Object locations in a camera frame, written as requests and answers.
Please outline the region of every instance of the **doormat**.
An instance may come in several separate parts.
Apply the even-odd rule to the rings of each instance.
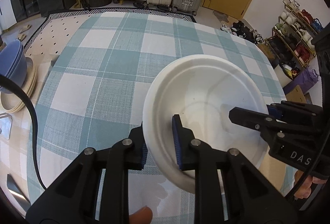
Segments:
[[[162,12],[154,9],[139,9],[139,8],[121,8],[121,7],[114,7],[114,8],[94,8],[91,10],[58,10],[51,12],[46,20],[41,24],[41,26],[33,33],[30,39],[24,46],[24,49],[29,48],[29,46],[34,42],[37,38],[38,34],[46,27],[50,20],[58,19],[58,18],[65,18],[70,16],[76,15],[84,15],[84,14],[96,14],[96,13],[104,13],[104,12],[135,12],[135,13],[144,13],[144,14],[153,14],[153,15],[160,15],[160,16],[167,16],[172,18],[178,18],[185,21],[196,23],[196,20],[192,15],[178,13],[178,12]]]

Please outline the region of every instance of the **purple bag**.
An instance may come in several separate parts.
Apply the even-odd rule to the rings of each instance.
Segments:
[[[291,92],[297,85],[300,86],[302,92],[305,94],[310,88],[312,88],[318,82],[319,75],[315,69],[309,70],[306,68],[300,72],[299,75],[283,88],[285,94]]]

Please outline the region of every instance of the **black cable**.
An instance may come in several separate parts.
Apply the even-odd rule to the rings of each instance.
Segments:
[[[2,76],[0,74],[0,86],[6,88],[7,90],[11,91],[13,94],[17,95],[25,104],[27,107],[31,120],[32,120],[32,157],[33,157],[33,164],[34,164],[34,169],[37,174],[37,178],[39,180],[40,185],[44,188],[47,189],[46,186],[43,184],[38,168],[38,162],[37,162],[37,136],[38,136],[38,121],[37,121],[37,113],[36,110],[34,109],[34,106],[29,99],[29,97],[26,95],[26,93],[13,81],[10,79],[6,78],[5,76]]]
[[[312,164],[309,166],[309,168],[302,174],[302,176],[299,178],[298,182],[293,186],[293,188],[288,192],[288,194],[285,196],[285,198],[287,200],[291,199],[294,194],[297,192],[297,190],[301,187],[301,185],[305,182],[305,180],[307,179],[307,177],[309,176],[309,174],[314,170],[314,168],[317,165],[318,160],[320,159],[323,149],[328,141],[330,135],[330,119],[328,120],[328,123],[324,129],[324,133],[322,135],[322,137],[324,137],[324,141],[322,143],[322,146],[319,150],[319,152],[317,153],[317,155],[314,158],[314,161],[312,162]]]

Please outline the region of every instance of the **metal screw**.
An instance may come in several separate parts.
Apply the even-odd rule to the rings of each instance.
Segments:
[[[123,140],[123,145],[124,146],[129,146],[130,144],[132,144],[132,142],[133,141],[131,139],[126,138],[126,139]]]
[[[201,144],[201,141],[199,139],[193,139],[190,142],[193,146],[199,146]]]
[[[277,136],[280,137],[280,138],[285,137],[285,135],[284,135],[282,132],[278,132],[278,133],[277,133]]]
[[[84,154],[85,155],[91,155],[94,152],[93,148],[85,148],[84,149]]]
[[[240,151],[238,149],[231,148],[229,150],[229,153],[230,153],[230,155],[237,156],[240,153]]]

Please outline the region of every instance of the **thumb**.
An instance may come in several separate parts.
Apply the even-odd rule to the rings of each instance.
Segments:
[[[152,220],[152,211],[145,206],[134,214],[129,216],[129,224],[150,224]]]

